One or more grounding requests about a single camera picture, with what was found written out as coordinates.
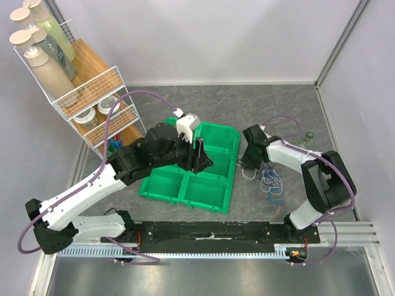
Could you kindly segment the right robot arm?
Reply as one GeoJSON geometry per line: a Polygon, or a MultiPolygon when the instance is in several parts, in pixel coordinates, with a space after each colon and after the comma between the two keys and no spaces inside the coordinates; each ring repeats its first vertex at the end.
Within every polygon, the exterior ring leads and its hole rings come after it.
{"type": "Polygon", "coordinates": [[[243,135],[247,141],[243,168],[257,170],[262,163],[273,162],[302,175],[307,199],[284,218],[282,233],[288,242],[298,242],[306,229],[330,213],[354,206],[356,186],[336,151],[315,152],[278,136],[268,137],[259,125],[246,128],[243,135]]]}

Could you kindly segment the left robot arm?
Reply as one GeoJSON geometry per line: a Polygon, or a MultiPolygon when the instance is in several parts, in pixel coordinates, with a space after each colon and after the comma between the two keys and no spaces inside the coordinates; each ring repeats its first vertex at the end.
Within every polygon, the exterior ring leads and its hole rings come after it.
{"type": "Polygon", "coordinates": [[[82,212],[108,195],[147,178],[155,168],[176,165],[200,173],[213,165],[201,138],[188,140],[175,127],[159,123],[143,138],[119,148],[89,177],[45,201],[25,204],[39,249],[50,255],[76,241],[117,239],[130,242],[135,223],[125,210],[84,217],[82,212]]]}

